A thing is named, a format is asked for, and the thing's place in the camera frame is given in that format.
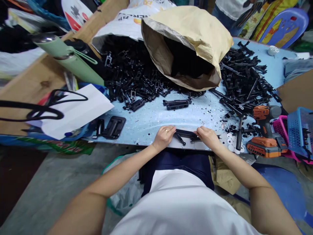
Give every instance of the concrete floor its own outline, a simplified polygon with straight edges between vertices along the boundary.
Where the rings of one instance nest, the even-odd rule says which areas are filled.
[[[136,149],[137,146],[97,144],[91,155],[49,153],[0,228],[0,235],[46,234],[75,195],[98,178],[117,156]],[[313,214],[313,183],[299,172],[293,160],[259,158],[257,162],[277,165],[294,173],[306,196],[307,209]],[[244,187],[238,194],[248,199]],[[102,234],[109,234],[120,219],[107,209]],[[313,229],[305,223],[299,225],[307,235],[313,234]]]

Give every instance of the light blue table surface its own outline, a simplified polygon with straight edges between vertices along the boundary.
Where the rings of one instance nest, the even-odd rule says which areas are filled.
[[[238,42],[246,43],[246,40],[240,38],[234,38],[233,48],[239,48]],[[247,46],[250,50],[253,50],[255,54],[252,56],[258,56],[261,60],[259,65],[267,65],[267,73],[264,75],[265,79],[274,87],[277,88],[284,83],[284,65],[282,58],[295,58],[296,54],[291,51],[281,49],[280,52],[273,56],[267,54],[269,48],[268,45],[259,44],[251,41]],[[218,91],[225,93],[225,88],[220,83]],[[227,124],[239,125],[238,117],[226,118],[224,115],[230,110],[219,103],[220,97],[214,95],[211,92],[206,92],[205,96],[195,98],[192,104],[188,108],[178,109],[176,111],[167,110],[163,106],[163,97],[158,97],[152,102],[146,103],[142,108],[136,112],[130,112],[123,110],[124,103],[118,101],[113,102],[114,108],[107,113],[103,114],[100,118],[105,120],[105,126],[108,124],[112,116],[120,116],[126,118],[125,126],[121,132],[121,135],[116,140],[108,140],[103,137],[93,140],[85,138],[85,140],[104,143],[116,143],[116,144],[129,144],[129,145],[149,145],[153,142],[154,137],[161,126],[174,125],[178,129],[184,129],[189,131],[195,131],[199,126],[205,126],[213,129],[216,134],[222,134],[221,142],[227,144],[227,135],[225,129],[222,129],[222,123],[220,120],[228,120]],[[166,100],[181,100],[182,94],[171,94],[166,96]],[[279,105],[274,98],[271,99],[270,105]],[[247,123],[253,123],[255,120],[252,117],[248,117],[244,121],[243,127],[246,129]],[[242,138],[243,145],[252,138]],[[174,140],[170,144],[170,147],[174,148],[187,148],[187,149],[201,149],[209,150],[204,144],[190,143],[188,139],[184,139],[187,145],[182,146],[177,140]]]

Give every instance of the wooden board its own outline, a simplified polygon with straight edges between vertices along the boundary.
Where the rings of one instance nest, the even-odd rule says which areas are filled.
[[[298,107],[313,110],[313,70],[306,72],[277,88],[282,105],[288,113]]]
[[[113,20],[120,10],[127,8],[128,4],[129,0],[106,0],[76,34],[69,32],[62,40],[78,38],[91,45],[98,30]],[[45,94],[65,85],[63,72],[61,65],[44,54],[1,89],[0,100],[38,103]],[[27,113],[27,109],[0,108],[3,118],[23,119]],[[0,134],[26,135],[21,129],[28,128],[23,122],[0,121]]]

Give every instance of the cordless drill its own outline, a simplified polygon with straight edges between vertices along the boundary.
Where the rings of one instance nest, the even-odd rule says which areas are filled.
[[[273,158],[288,151],[285,140],[279,133],[273,133],[270,125],[270,120],[278,118],[280,114],[281,107],[277,105],[261,105],[253,109],[253,117],[260,126],[262,137],[253,137],[247,143],[248,152],[265,158]]]

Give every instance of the black strap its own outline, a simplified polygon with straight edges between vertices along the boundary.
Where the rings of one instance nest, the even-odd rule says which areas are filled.
[[[0,117],[1,121],[26,122],[26,121],[36,121],[36,120],[42,120],[42,119],[59,120],[64,117],[64,114],[60,112],[59,110],[49,108],[48,106],[41,106],[37,104],[14,102],[14,101],[0,101],[0,107],[32,109],[35,112],[49,112],[49,113],[53,113],[56,115],[56,116],[30,117],[30,118],[23,119],[23,120],[8,119],[8,118]]]
[[[57,91],[63,91],[63,92],[69,92],[69,93],[73,93],[73,94],[76,94],[76,95],[79,95],[79,96],[82,96],[83,98],[85,99],[76,99],[76,100],[64,100],[64,101],[55,101],[55,93]],[[72,101],[87,101],[88,98],[82,94],[79,94],[79,93],[76,93],[74,91],[69,91],[69,90],[63,90],[63,89],[55,89],[51,92],[51,94],[49,95],[49,98],[45,104],[45,106],[52,106],[52,105],[55,105],[55,104],[61,104],[61,103],[66,103],[66,102],[72,102]],[[30,111],[26,118],[27,119],[30,119],[30,118],[34,118],[34,117],[40,117],[44,112],[43,111],[40,111],[38,112],[38,110],[32,110]]]

